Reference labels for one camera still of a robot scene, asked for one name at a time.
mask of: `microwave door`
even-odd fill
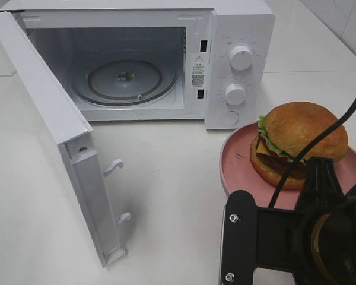
[[[0,13],[0,44],[18,83],[22,99],[42,137],[50,137],[61,154],[102,266],[125,254],[118,227],[130,218],[113,212],[103,176],[122,161],[115,160],[104,171],[98,162],[90,132],[92,128],[31,44],[14,16]]]

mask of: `microwave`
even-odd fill
[[[274,15],[263,0],[10,0],[0,45],[47,147],[58,150],[102,266],[125,254],[88,121],[252,121]]]

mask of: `qr code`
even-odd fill
[[[193,75],[192,76],[192,85],[203,85],[204,75]]]

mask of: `pink plate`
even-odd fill
[[[265,182],[250,164],[249,147],[257,136],[257,124],[235,130],[225,141],[220,154],[220,176],[227,195],[236,190],[250,192],[260,207],[267,207],[275,187]],[[346,156],[335,164],[335,172],[343,192],[356,183],[356,152],[348,148]],[[276,208],[293,209],[298,190],[283,189]]]

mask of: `bottom bun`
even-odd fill
[[[250,162],[257,171],[257,173],[268,183],[277,186],[279,180],[281,179],[281,174],[278,172],[274,171],[273,168],[269,167],[267,164],[263,163],[257,156],[257,141],[259,139],[259,136],[257,136],[251,143],[250,145]],[[282,188],[284,189],[302,189],[303,183],[305,179],[304,178],[294,178],[294,177],[287,177],[284,186]]]

